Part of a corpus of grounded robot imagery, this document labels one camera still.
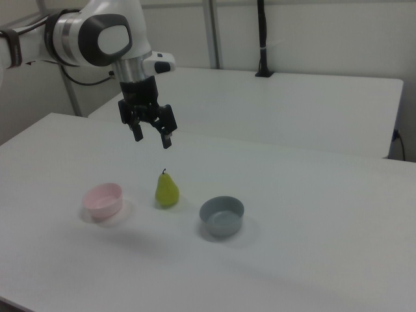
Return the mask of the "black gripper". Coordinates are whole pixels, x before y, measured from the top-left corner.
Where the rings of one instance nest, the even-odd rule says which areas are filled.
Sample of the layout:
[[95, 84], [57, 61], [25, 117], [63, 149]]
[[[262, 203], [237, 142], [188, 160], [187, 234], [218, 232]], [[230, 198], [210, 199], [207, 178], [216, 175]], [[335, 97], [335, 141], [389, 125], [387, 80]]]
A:
[[159, 106], [157, 83], [154, 76], [139, 82], [120, 83], [123, 98], [118, 102], [120, 118], [128, 125], [136, 142], [143, 139], [140, 120], [136, 112], [155, 113], [151, 125], [161, 135], [162, 146], [168, 149], [172, 145], [171, 136], [177, 129], [176, 119], [170, 105]]

